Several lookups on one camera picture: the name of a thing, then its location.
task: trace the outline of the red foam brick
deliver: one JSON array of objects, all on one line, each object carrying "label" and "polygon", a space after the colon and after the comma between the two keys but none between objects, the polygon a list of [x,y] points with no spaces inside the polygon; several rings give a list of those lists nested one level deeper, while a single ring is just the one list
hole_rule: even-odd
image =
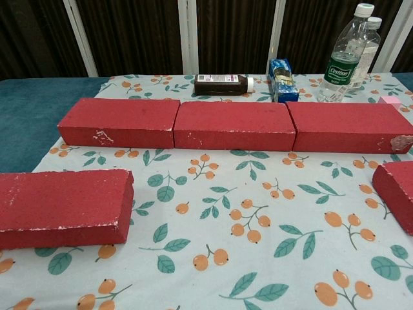
[{"label": "red foam brick", "polygon": [[127,170],[0,174],[0,249],[124,243]]},{"label": "red foam brick", "polygon": [[401,228],[413,236],[413,161],[384,163],[373,174],[373,187]]},{"label": "red foam brick", "polygon": [[413,144],[413,126],[391,105],[289,101],[287,107],[296,151],[404,154]]},{"label": "red foam brick", "polygon": [[174,127],[179,149],[291,150],[295,135],[279,103],[185,102]]},{"label": "red foam brick", "polygon": [[80,99],[57,125],[69,145],[172,149],[179,100]]}]

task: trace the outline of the teal cloth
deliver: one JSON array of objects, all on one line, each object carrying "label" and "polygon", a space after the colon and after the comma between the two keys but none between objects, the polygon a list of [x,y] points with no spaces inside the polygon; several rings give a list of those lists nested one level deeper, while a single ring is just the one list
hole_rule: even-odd
[{"label": "teal cloth", "polygon": [[7,79],[0,82],[0,172],[30,172],[60,137],[57,123],[106,77]]}]

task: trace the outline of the white cap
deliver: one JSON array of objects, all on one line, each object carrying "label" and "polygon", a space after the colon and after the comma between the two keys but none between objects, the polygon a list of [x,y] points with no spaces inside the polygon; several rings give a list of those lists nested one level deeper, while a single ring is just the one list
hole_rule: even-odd
[{"label": "white cap", "polygon": [[359,3],[354,12],[354,16],[367,18],[372,15],[373,10],[374,5],[371,5],[370,3]]},{"label": "white cap", "polygon": [[247,78],[247,92],[252,92],[254,90],[254,79],[252,77]]},{"label": "white cap", "polygon": [[381,18],[380,17],[369,17],[368,21],[368,29],[378,29],[381,25]]}]

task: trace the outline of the table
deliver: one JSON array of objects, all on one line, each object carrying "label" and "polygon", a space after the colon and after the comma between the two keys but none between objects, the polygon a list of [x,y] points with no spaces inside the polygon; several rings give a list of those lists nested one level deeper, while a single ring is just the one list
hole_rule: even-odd
[{"label": "table", "polygon": [[[96,97],[270,101],[266,77],[253,77],[255,93],[239,97],[194,97],[193,76],[137,75],[110,78]],[[314,101],[321,75],[294,79],[299,99]],[[413,122],[412,93],[391,74],[369,75],[363,88],[345,101],[391,93]],[[371,186],[377,164],[399,160],[413,150],[111,149],[59,139],[34,171],[133,171],[128,241],[3,251],[0,309],[411,309],[413,241]]]}]

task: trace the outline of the brown curtain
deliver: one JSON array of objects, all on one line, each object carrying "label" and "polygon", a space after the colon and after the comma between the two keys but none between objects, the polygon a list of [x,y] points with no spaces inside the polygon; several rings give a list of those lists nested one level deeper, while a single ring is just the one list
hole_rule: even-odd
[{"label": "brown curtain", "polygon": [[393,64],[392,72],[413,72],[413,28],[408,34],[405,44],[401,47],[400,53]]},{"label": "brown curtain", "polygon": [[87,76],[62,1],[0,1],[0,79]]},{"label": "brown curtain", "polygon": [[287,0],[277,57],[288,58],[295,74],[324,73],[336,39],[358,3],[372,3],[382,18],[383,42],[403,0]]},{"label": "brown curtain", "polygon": [[197,0],[200,73],[265,73],[275,0]]},{"label": "brown curtain", "polygon": [[182,74],[177,1],[77,0],[100,76]]}]

